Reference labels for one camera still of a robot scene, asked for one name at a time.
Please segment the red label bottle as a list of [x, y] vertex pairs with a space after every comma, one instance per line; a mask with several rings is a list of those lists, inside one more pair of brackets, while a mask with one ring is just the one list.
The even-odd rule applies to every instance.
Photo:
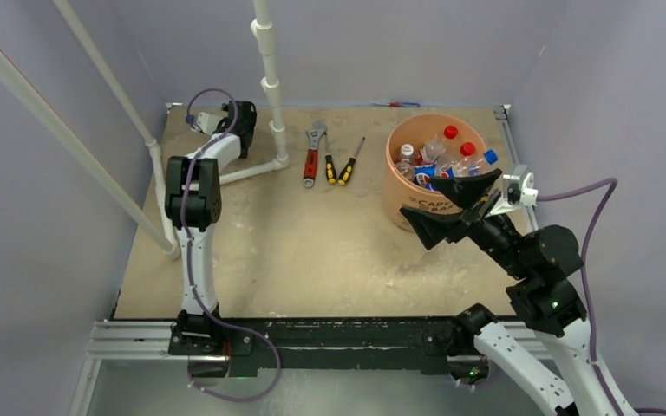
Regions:
[[440, 176], [455, 177], [467, 168], [468, 158], [476, 151], [472, 142], [465, 142], [457, 153], [444, 152], [436, 160], [437, 173]]
[[458, 128], [447, 125], [441, 133], [426, 140], [420, 148], [420, 155], [425, 164], [434, 163], [448, 148], [448, 144], [458, 135]]

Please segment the orange plastic bin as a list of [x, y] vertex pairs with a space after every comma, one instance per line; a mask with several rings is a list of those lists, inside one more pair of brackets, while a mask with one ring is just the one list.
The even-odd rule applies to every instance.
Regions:
[[402, 121], [389, 135], [385, 146], [385, 171], [383, 176], [382, 206], [388, 218], [405, 231], [412, 227], [400, 213], [403, 206], [418, 208], [438, 214], [457, 213], [460, 209], [442, 194], [423, 188], [406, 179], [395, 167], [395, 158], [405, 144], [421, 145], [426, 140], [444, 133], [448, 126], [457, 128], [453, 142], [448, 145], [451, 153], [458, 153], [462, 144], [470, 142], [478, 153], [486, 151], [486, 145], [475, 129], [464, 120], [447, 114], [417, 114]]

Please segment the clear bottle red cap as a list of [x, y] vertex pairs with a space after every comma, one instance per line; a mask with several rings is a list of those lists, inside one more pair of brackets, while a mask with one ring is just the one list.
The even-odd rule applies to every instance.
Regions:
[[395, 160], [395, 168], [406, 180], [412, 181], [415, 176], [415, 166], [418, 162], [417, 149], [409, 144], [403, 144], [399, 148], [398, 156]]

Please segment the Pepsi bottle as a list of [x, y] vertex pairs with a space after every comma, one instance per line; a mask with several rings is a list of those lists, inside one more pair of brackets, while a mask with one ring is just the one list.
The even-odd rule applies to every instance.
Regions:
[[452, 166], [451, 170], [455, 177], [471, 177], [480, 175], [499, 160], [498, 154], [489, 149], [484, 153], [472, 154], [464, 157]]

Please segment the Pepsi bottle front edge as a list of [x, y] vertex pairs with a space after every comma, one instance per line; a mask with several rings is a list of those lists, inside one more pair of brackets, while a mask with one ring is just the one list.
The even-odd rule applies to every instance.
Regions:
[[435, 191], [436, 188], [432, 185], [431, 179], [439, 177], [439, 170], [435, 163], [419, 165], [414, 167], [414, 177], [412, 181], [424, 189]]

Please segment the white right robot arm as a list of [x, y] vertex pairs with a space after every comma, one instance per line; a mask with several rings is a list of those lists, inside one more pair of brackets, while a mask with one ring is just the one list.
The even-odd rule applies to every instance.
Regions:
[[545, 415], [633, 414], [597, 350], [590, 301], [570, 282], [572, 274], [585, 270], [586, 253], [574, 233], [550, 225], [524, 235], [509, 218], [511, 211], [539, 201], [526, 166], [510, 173], [497, 169], [472, 177], [438, 177], [432, 184], [458, 211], [439, 214], [403, 206], [402, 216], [425, 248], [469, 239], [511, 276], [515, 284], [506, 292], [513, 311], [545, 346], [555, 367], [543, 365], [480, 304], [459, 315], [454, 345], [485, 355]]

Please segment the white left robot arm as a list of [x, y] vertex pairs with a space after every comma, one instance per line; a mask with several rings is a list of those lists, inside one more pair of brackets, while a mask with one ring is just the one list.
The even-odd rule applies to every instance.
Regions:
[[257, 123], [250, 101], [222, 105], [225, 117], [204, 122], [209, 142], [186, 156], [172, 156], [166, 167], [165, 213], [178, 233], [183, 265], [181, 311], [171, 326], [170, 355], [223, 354], [227, 330], [216, 323], [219, 299], [213, 282], [212, 237], [222, 211], [220, 171], [248, 156]]

